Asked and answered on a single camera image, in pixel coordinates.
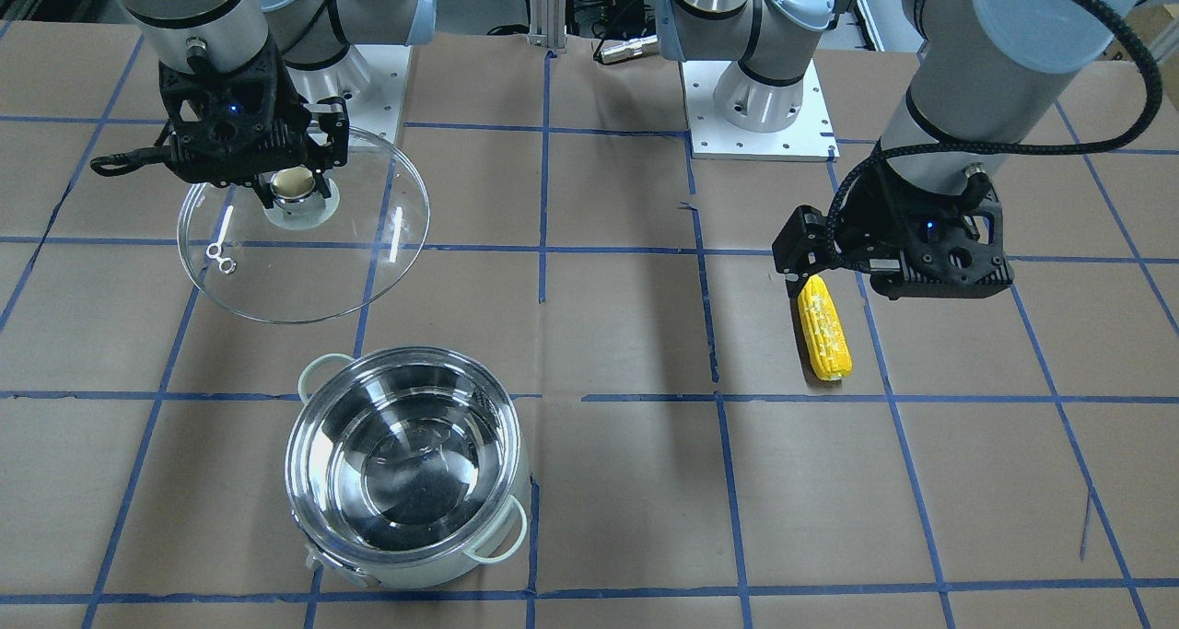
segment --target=white pot handle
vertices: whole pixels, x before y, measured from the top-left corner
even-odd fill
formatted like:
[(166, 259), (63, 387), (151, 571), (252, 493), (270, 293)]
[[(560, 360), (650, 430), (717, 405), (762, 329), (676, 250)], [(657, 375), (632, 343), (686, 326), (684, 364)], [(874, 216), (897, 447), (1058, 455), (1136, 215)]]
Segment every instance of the white pot handle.
[(345, 365), (350, 365), (356, 360), (356, 357), (345, 356), (345, 353), (342, 352), (329, 352), (327, 356), (312, 359), (311, 364), (308, 364), (307, 369), (303, 369), (303, 373), (298, 375), (298, 398), (303, 402), (304, 406), (311, 400), (311, 393), (308, 393), (307, 390), (307, 378), (311, 378), (311, 373), (315, 373), (316, 370), (330, 360), (341, 360), (344, 362)]
[(490, 557), (490, 558), (485, 558), (483, 556), (476, 554), (475, 551), (479, 550), (480, 547), (483, 545), (483, 543), (487, 541), (487, 538), (490, 537), (492, 535), (494, 535), (496, 532), (496, 530), (499, 529), (496, 527), (495, 530), (488, 530), (487, 531), (487, 536), (488, 537), (485, 537), (477, 544), (468, 545), (467, 550), (462, 551), (462, 555), (472, 558), (473, 561), (477, 562), (479, 564), (499, 564), (499, 563), (508, 560), (509, 557), (513, 557), (514, 554), (520, 549), (520, 547), (523, 545), (523, 539), (525, 539), (525, 537), (528, 536), (528, 515), (523, 511), (523, 505), (520, 504), (520, 501), (516, 499), (515, 496), (508, 496), (508, 499), (512, 501), (513, 504), (515, 504), (516, 512), (520, 515), (520, 535), (516, 536), (515, 544), (512, 544), (511, 549), (505, 550), (502, 554), (500, 554), (500, 555), (498, 555), (495, 557)]

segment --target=yellow corn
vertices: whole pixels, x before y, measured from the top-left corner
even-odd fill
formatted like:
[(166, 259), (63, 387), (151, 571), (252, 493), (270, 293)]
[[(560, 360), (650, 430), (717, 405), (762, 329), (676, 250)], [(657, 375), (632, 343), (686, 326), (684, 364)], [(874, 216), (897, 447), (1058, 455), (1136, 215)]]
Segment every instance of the yellow corn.
[(811, 369), (822, 380), (841, 380), (851, 373), (851, 351), (835, 302), (819, 277), (810, 277), (798, 294), (798, 317)]

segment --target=metal pot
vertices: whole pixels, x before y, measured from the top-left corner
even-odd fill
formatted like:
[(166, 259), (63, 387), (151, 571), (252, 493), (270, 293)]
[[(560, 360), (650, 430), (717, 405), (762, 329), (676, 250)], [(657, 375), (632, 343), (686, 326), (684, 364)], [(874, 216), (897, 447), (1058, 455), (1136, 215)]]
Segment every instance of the metal pot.
[[(314, 397), (307, 383), (344, 362)], [(298, 380), (286, 495), (314, 561), (358, 585), (429, 588), (515, 554), (528, 532), (528, 459), (503, 386), (447, 349), (354, 360)], [(519, 517), (519, 535), (498, 549)]]

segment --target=transparent pot lid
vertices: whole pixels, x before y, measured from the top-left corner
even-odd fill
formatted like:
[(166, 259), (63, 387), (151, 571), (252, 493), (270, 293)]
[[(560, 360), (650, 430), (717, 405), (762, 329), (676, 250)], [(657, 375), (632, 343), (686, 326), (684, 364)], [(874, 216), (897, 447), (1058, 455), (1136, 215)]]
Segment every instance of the transparent pot lid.
[(274, 208), (249, 185), (192, 185), (177, 244), (197, 289), (261, 323), (323, 322), (388, 293), (426, 241), (422, 177), (396, 146), (361, 128), (350, 130), (345, 166), (323, 174), (320, 188), (304, 167), (263, 176)]

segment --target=silver connector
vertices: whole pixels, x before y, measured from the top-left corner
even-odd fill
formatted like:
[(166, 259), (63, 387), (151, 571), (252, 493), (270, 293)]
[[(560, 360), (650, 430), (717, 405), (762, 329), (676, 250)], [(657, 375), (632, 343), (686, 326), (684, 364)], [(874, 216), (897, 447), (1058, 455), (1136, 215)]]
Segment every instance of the silver connector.
[(659, 38), (657, 35), (640, 37), (624, 41), (623, 45), (604, 48), (601, 53), (601, 64), (602, 66), (613, 66), (615, 62), (624, 62), (626, 60), (634, 60), (635, 58), (644, 58), (645, 55), (658, 54)]

